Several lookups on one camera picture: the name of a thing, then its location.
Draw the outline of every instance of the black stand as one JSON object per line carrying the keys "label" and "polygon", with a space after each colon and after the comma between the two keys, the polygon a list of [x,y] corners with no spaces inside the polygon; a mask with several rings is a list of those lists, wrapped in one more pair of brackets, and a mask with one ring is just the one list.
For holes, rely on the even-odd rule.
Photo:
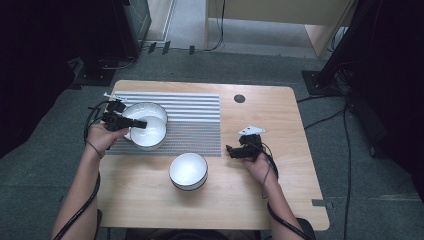
{"label": "black stand", "polygon": [[326,95],[326,96],[340,96],[342,93],[332,88],[331,85],[320,87],[318,84],[318,77],[320,72],[318,71],[302,71],[303,80],[305,81],[306,88],[308,89],[309,95]]}

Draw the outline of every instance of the wire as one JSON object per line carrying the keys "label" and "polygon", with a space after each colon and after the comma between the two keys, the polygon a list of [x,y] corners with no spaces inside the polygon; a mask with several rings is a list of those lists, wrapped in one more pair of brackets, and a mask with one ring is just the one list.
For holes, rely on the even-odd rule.
{"label": "wire", "polygon": [[134,63],[134,60],[135,60],[135,57],[131,58],[131,62],[130,62],[130,63],[128,63],[127,65],[125,65],[125,66],[119,66],[119,67],[102,67],[102,69],[108,69],[108,70],[119,70],[119,69],[124,69],[124,68],[129,67],[131,64],[133,64],[133,63]]}
{"label": "wire", "polygon": [[348,172],[347,172],[347,196],[346,196],[346,208],[345,208],[345,221],[344,221],[344,231],[343,231],[343,239],[347,238],[347,222],[349,216],[349,205],[350,205],[350,193],[351,193],[351,185],[352,185],[352,147],[350,144],[350,136],[349,131],[347,130],[346,124],[346,112],[343,113],[343,124],[344,130],[346,134],[347,147],[349,149],[349,157],[348,157]]}
{"label": "wire", "polygon": [[[97,118],[97,114],[99,113],[99,111],[100,111],[100,106],[102,105],[102,104],[105,104],[105,103],[109,103],[110,101],[109,100],[105,100],[105,101],[101,101],[100,103],[98,103],[95,107],[93,107],[92,109],[91,109],[91,112],[90,112],[90,114],[88,115],[88,117],[87,117],[87,120],[85,121],[85,127],[84,127],[84,144],[85,144],[85,140],[87,139],[87,136],[88,136],[88,130],[90,129],[90,126],[95,122],[95,121],[97,121],[97,120],[99,120],[100,118]],[[92,122],[90,122],[90,120],[91,120],[91,118],[93,117],[93,114],[94,114],[94,112],[96,112],[97,111],[97,113],[96,113],[96,116],[95,116],[95,120],[93,120]]]}
{"label": "wire", "polygon": [[268,208],[268,212],[271,215],[272,218],[274,218],[277,222],[279,222],[281,225],[285,226],[286,228],[288,228],[289,230],[291,230],[292,232],[294,232],[295,234],[297,234],[299,237],[305,239],[305,240],[311,240],[310,237],[308,237],[304,232],[302,232],[300,229],[298,229],[297,227],[291,225],[289,222],[285,221],[284,219],[282,219],[281,217],[279,217],[271,208],[271,206],[268,204],[266,205]]}
{"label": "wire", "polygon": [[318,121],[316,121],[316,122],[314,122],[314,123],[311,123],[311,124],[309,124],[308,126],[304,127],[304,130],[306,130],[306,129],[308,129],[308,128],[310,128],[310,127],[312,127],[312,126],[314,126],[314,125],[316,125],[316,124],[318,124],[318,123],[320,123],[320,122],[324,122],[324,121],[330,120],[330,119],[332,119],[333,117],[337,116],[338,114],[340,114],[341,112],[344,112],[344,111],[345,111],[345,108],[343,108],[342,110],[340,110],[340,111],[336,112],[335,114],[331,115],[330,117],[327,117],[327,118],[324,118],[324,119],[318,120]]}
{"label": "wire", "polygon": [[309,95],[309,97],[297,100],[296,102],[301,103],[308,100],[313,100],[318,98],[327,98],[327,97],[343,97],[343,96],[341,95]]}
{"label": "wire", "polygon": [[57,233],[54,240],[62,239],[62,237],[69,230],[69,228],[72,226],[72,224],[75,223],[75,221],[85,212],[85,210],[87,210],[88,206],[90,206],[90,204],[93,202],[94,198],[97,195],[97,192],[99,191],[99,188],[100,188],[100,173],[97,175],[96,185],[94,186],[94,190],[93,190],[93,193],[91,194],[91,196],[84,203],[84,205],[78,210],[78,212],[76,212],[74,214],[74,216],[72,216],[69,219],[69,221],[62,227],[62,229],[60,229],[60,231]]}
{"label": "wire", "polygon": [[224,43],[224,14],[225,14],[225,0],[222,3],[221,26],[218,23],[218,18],[216,18],[216,23],[218,25],[218,29],[221,31],[221,36],[220,36],[218,43],[216,44],[215,47],[213,47],[212,49],[205,49],[204,51],[206,51],[206,52],[214,51],[214,50],[218,49],[221,46],[221,44]]}

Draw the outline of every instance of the floor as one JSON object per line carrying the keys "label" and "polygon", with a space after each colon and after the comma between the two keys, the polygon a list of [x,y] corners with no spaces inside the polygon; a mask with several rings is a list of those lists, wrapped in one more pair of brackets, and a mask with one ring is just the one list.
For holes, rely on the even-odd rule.
{"label": "floor", "polygon": [[[178,49],[189,49],[190,46],[211,49],[217,46],[221,35],[221,19],[209,19],[205,46],[206,1],[150,0],[149,8],[152,26],[147,44],[171,41],[170,47]],[[215,51],[318,58],[304,25],[224,19],[223,26],[224,40]],[[340,29],[334,39],[335,45],[342,34],[343,29]],[[328,59],[330,56],[331,51],[328,50],[321,58]]]}

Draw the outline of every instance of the metal grating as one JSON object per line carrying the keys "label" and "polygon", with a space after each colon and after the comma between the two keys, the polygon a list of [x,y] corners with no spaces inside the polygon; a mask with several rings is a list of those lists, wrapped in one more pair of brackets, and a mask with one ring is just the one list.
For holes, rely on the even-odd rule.
{"label": "metal grating", "polygon": [[127,107],[139,102],[161,105],[168,114],[167,135],[156,150],[144,151],[127,139],[118,139],[109,155],[178,156],[195,152],[221,156],[219,94],[116,91]]}

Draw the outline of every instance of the person's left hand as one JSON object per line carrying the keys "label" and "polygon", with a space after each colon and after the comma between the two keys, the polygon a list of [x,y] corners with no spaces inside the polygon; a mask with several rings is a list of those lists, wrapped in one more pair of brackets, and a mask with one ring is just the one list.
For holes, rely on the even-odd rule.
{"label": "person's left hand", "polygon": [[107,148],[113,146],[118,138],[125,136],[128,132],[128,128],[110,132],[102,124],[95,124],[91,126],[88,132],[87,141],[104,155]]}

